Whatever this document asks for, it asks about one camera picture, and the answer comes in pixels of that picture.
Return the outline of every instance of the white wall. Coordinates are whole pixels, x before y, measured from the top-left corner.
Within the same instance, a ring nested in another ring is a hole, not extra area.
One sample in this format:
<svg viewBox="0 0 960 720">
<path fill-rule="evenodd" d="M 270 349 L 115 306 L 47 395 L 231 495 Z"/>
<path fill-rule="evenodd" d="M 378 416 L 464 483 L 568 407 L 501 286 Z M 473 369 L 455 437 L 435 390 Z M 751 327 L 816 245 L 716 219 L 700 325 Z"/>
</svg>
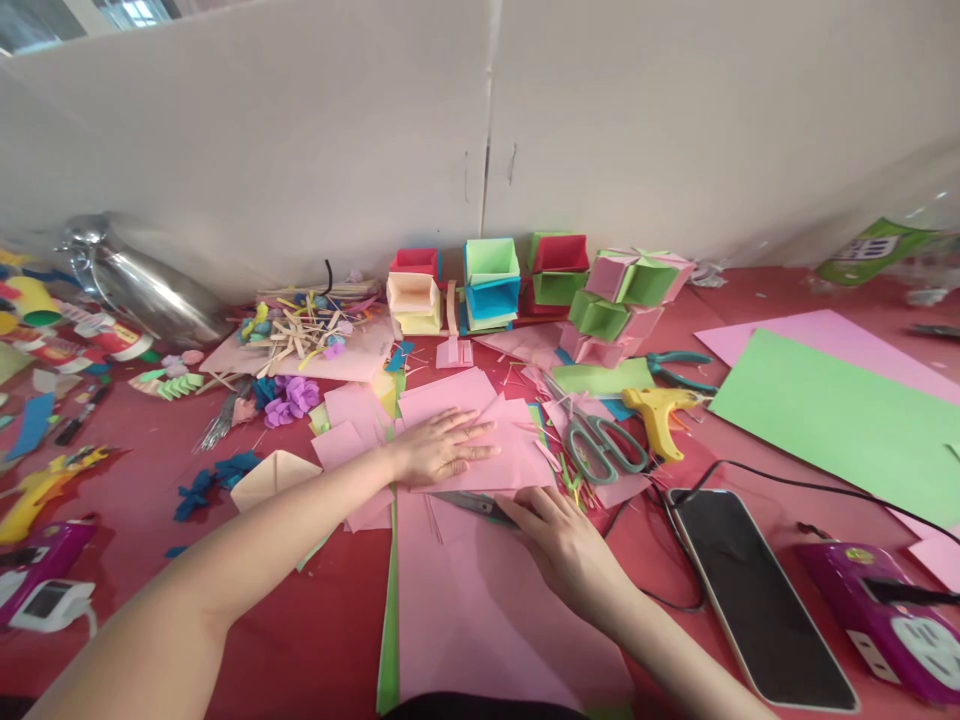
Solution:
<svg viewBox="0 0 960 720">
<path fill-rule="evenodd" d="M 233 300 L 476 236 L 492 17 L 270 0 L 2 61 L 0 234 L 120 210 Z"/>
<path fill-rule="evenodd" d="M 813 261 L 960 144 L 954 0 L 502 0 L 491 107 L 500 6 L 264 0 L 0 60 L 0 235 L 124 211 L 231 300 L 399 245 L 456 272 L 481 217 Z"/>
<path fill-rule="evenodd" d="M 960 132 L 955 0 L 508 0 L 501 28 L 491 237 L 816 261 Z"/>
</svg>

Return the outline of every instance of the silver kettle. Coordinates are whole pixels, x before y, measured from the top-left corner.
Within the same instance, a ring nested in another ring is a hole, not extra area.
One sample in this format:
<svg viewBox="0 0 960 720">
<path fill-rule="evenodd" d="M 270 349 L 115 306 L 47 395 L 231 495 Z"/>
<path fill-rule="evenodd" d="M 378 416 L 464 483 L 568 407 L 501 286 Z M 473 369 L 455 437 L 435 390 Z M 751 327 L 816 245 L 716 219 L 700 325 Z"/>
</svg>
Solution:
<svg viewBox="0 0 960 720">
<path fill-rule="evenodd" d="M 181 272 L 128 247 L 106 213 L 77 215 L 63 228 L 58 252 L 83 289 L 106 309 L 130 318 L 173 350 L 198 350 L 233 329 L 230 309 Z"/>
</svg>

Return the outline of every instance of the red tablecloth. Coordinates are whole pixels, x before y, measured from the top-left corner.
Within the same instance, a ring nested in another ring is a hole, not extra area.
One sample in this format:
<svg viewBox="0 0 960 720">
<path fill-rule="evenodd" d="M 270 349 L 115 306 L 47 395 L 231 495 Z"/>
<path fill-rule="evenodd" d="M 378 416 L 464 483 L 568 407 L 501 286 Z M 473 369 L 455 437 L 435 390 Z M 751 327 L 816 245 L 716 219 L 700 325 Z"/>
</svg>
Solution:
<svg viewBox="0 0 960 720">
<path fill-rule="evenodd" d="M 913 323 L 960 323 L 960 302 L 952 300 L 935 310 L 911 310 L 902 303 L 902 290 L 885 280 L 841 298 L 814 297 L 800 286 L 802 276 L 803 271 L 782 268 L 735 270 L 726 273 L 729 283 L 723 288 L 687 287 L 666 310 L 644 350 L 703 352 L 705 348 L 692 335 L 695 331 L 829 307 L 921 362 L 946 365 L 938 371 L 960 382 L 960 344 L 905 332 Z M 433 369 L 436 340 L 414 340 L 417 351 L 422 350 L 417 357 L 428 364 L 410 376 L 408 387 L 457 372 Z M 478 345 L 474 355 L 477 365 L 499 386 L 509 365 L 498 363 L 497 353 Z M 419 367 L 420 363 L 412 361 L 410 365 Z M 314 459 L 306 421 L 269 431 L 262 421 L 256 421 L 232 431 L 213 451 L 191 455 L 223 402 L 225 391 L 164 402 L 122 382 L 139 369 L 120 364 L 119 372 L 114 373 L 117 377 L 112 395 L 96 410 L 78 441 L 108 443 L 128 452 L 101 470 L 81 476 L 38 520 L 41 523 L 99 513 L 102 529 L 71 575 L 97 583 L 94 607 L 101 622 L 164 567 L 168 548 L 189 545 L 236 514 L 226 493 L 217 490 L 210 508 L 198 512 L 188 523 L 173 522 L 178 485 L 189 485 L 200 469 L 212 468 L 214 462 L 251 448 L 259 455 L 284 448 Z M 720 362 L 705 368 L 706 378 L 716 383 L 726 372 Z M 15 394 L 29 394 L 29 381 L 23 377 L 10 385 Z M 321 389 L 334 385 L 326 384 Z M 532 397 L 515 384 L 505 389 L 508 397 Z M 73 415 L 79 409 L 68 400 L 63 412 Z M 4 433 L 11 434 L 12 429 Z M 671 468 L 678 483 L 692 483 L 714 458 L 722 457 L 785 477 L 839 484 L 712 416 L 695 425 L 693 435 L 693 439 L 681 436 L 678 440 L 688 453 L 683 464 Z M 0 437 L 0 444 L 11 443 L 10 437 Z M 28 458 L 0 481 L 0 490 L 57 454 L 43 450 Z M 776 485 L 736 469 L 725 471 L 723 484 L 747 503 L 853 682 L 863 704 L 863 716 L 897 720 L 944 717 L 942 711 L 927 708 L 903 691 L 873 679 L 788 550 L 800 539 L 794 526 L 802 520 L 836 537 L 886 548 L 915 579 L 938 587 L 902 552 L 914 542 L 914 536 L 886 511 L 862 501 Z M 0 502 L 3 512 L 12 500 Z M 695 583 L 659 511 L 635 501 L 612 533 L 610 545 L 637 584 L 678 603 L 694 600 Z M 230 632 L 209 717 L 373 717 L 389 549 L 388 531 L 351 535 L 338 530 L 302 574 L 291 574 L 242 618 Z M 960 624 L 960 613 L 946 614 Z M 674 616 L 708 652 L 737 673 L 712 611 Z M 42 693 L 86 642 L 86 634 L 83 622 L 49 636 L 0 634 L 0 693 Z M 637 715 L 664 716 L 658 693 L 643 671 L 636 667 L 631 670 L 638 685 L 634 706 Z M 778 710 L 778 714 L 798 718 L 810 715 L 791 710 Z"/>
</svg>

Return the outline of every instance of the phone screen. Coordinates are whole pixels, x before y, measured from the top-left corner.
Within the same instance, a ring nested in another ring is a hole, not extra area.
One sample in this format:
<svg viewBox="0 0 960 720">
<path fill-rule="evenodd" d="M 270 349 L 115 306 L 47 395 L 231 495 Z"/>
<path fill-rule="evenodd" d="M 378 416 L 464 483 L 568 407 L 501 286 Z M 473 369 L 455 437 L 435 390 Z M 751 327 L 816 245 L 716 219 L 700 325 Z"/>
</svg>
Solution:
<svg viewBox="0 0 960 720">
<path fill-rule="evenodd" d="M 685 492 L 671 490 L 670 500 Z M 781 705 L 856 710 L 853 688 L 740 498 L 701 490 L 677 514 L 757 691 Z"/>
</svg>

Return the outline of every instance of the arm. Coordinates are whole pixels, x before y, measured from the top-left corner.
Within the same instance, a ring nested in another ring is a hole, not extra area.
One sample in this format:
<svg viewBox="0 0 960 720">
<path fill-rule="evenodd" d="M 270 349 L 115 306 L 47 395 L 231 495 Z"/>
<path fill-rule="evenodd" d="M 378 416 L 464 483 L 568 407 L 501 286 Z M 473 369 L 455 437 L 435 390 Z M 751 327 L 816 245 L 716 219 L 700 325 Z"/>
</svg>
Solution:
<svg viewBox="0 0 960 720">
<path fill-rule="evenodd" d="M 279 493 L 190 548 L 151 581 L 44 693 L 29 720 L 202 718 L 227 630 L 317 542 L 389 483 L 432 484 L 499 452 L 462 443 L 493 423 L 451 409 L 396 442 Z"/>
<path fill-rule="evenodd" d="M 571 610 L 623 648 L 696 720 L 776 720 L 620 567 L 600 533 L 572 500 L 553 487 L 497 498 L 547 585 Z"/>
</svg>

